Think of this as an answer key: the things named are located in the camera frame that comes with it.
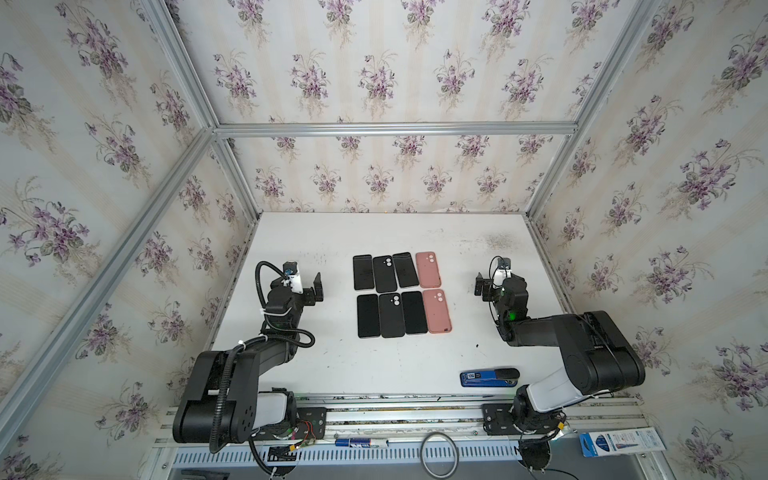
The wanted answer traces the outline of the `black phone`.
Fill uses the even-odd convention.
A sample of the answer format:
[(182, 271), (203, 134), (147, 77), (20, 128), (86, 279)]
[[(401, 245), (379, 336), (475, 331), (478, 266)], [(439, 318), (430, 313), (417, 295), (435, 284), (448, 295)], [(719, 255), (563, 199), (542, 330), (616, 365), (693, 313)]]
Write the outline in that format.
[(353, 284), (356, 291), (375, 288), (373, 257), (370, 254), (355, 255), (353, 263)]

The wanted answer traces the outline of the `black smartphone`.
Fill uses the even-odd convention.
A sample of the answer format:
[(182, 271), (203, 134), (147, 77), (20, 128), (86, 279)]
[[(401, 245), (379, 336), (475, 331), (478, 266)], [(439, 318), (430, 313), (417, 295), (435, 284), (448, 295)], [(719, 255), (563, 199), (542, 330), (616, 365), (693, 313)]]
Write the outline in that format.
[(379, 337), (381, 330), (378, 296), (376, 294), (359, 295), (356, 299), (356, 308), (358, 337)]

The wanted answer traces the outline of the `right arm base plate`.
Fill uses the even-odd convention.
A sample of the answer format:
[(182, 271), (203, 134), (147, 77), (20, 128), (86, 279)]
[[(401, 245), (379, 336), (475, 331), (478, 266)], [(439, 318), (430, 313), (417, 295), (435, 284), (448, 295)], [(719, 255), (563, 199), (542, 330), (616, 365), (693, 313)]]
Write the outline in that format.
[(485, 403), (481, 406), (483, 430), (489, 436), (520, 435), (512, 403)]

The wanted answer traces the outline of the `black phone case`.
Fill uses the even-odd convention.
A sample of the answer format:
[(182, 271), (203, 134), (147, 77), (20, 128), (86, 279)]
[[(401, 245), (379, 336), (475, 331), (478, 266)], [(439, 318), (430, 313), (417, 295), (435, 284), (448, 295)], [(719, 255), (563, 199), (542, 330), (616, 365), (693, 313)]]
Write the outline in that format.
[(390, 255), (372, 259), (375, 290), (379, 294), (395, 292), (398, 289), (395, 266)]
[(384, 338), (405, 335), (402, 297), (399, 293), (385, 293), (378, 297), (380, 334)]

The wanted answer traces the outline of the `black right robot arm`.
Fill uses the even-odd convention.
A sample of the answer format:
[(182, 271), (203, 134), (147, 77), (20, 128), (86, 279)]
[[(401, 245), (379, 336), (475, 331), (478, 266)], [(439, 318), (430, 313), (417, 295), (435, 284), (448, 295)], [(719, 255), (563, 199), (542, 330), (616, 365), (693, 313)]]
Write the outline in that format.
[(565, 426), (567, 407), (644, 383), (643, 361), (608, 313), (529, 317), (527, 283), (512, 273), (500, 284), (479, 274), (474, 294), (490, 305), (494, 325), (508, 346), (556, 348), (563, 363), (548, 376), (520, 386), (510, 403), (483, 405), (486, 434), (550, 440)]

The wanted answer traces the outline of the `blue black box cutter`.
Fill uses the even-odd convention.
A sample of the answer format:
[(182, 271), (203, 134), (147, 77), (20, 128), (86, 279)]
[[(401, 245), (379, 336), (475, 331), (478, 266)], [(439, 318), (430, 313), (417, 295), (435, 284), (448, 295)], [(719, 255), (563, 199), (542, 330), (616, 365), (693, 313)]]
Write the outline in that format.
[(518, 384), (520, 372), (516, 368), (497, 368), (465, 371), (459, 375), (464, 388), (512, 388)]

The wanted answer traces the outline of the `blue marker pen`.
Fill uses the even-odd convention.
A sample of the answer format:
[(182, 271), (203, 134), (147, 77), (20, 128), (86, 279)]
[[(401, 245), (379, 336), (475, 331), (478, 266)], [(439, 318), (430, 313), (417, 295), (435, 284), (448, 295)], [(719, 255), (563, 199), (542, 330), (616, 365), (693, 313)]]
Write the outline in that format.
[(389, 442), (386, 439), (372, 439), (372, 438), (339, 438), (334, 442), (336, 447), (341, 448), (387, 448)]

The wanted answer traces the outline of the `blue white cardboard box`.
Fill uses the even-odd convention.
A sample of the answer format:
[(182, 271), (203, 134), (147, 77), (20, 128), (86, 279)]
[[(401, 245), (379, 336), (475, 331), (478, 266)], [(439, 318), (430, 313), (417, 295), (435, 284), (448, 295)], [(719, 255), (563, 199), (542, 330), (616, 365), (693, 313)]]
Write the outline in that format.
[(666, 450), (664, 442), (653, 427), (580, 433), (579, 444), (586, 458)]

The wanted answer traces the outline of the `purple smartphone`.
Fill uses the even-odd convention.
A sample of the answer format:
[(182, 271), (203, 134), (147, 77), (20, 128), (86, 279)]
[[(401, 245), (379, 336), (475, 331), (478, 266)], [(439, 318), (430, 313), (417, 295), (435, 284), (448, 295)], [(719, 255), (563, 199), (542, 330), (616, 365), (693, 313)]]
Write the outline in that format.
[(420, 291), (404, 292), (402, 306), (405, 333), (408, 335), (427, 333), (428, 325), (422, 293)]

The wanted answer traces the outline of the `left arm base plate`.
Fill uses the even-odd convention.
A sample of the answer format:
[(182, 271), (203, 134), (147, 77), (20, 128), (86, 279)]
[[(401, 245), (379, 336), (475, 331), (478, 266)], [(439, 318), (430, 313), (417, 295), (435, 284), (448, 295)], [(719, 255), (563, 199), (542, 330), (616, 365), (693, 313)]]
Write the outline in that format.
[(328, 410), (324, 407), (299, 407), (292, 422), (289, 439), (322, 440), (325, 437)]

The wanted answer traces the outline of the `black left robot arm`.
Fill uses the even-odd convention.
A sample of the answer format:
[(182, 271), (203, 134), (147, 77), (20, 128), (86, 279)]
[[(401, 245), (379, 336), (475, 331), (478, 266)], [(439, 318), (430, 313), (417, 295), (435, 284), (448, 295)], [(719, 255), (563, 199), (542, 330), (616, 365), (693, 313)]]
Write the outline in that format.
[(324, 301), (321, 274), (305, 287), (295, 262), (279, 268), (260, 261), (254, 284), (263, 317), (260, 331), (228, 349), (197, 356), (173, 420), (172, 438), (178, 444), (206, 444), (215, 454), (249, 441), (262, 426), (257, 421), (261, 376), (316, 343), (300, 320), (307, 307)]

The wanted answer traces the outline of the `pink-cased phone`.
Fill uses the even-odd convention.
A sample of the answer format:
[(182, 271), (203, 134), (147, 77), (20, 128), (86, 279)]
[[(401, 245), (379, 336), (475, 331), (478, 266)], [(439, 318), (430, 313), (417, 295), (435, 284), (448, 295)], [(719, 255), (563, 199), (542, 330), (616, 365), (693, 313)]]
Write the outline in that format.
[(432, 334), (449, 333), (452, 323), (446, 295), (441, 289), (422, 292), (428, 332)]
[(415, 255), (419, 285), (424, 289), (437, 289), (442, 285), (437, 256), (433, 251)]

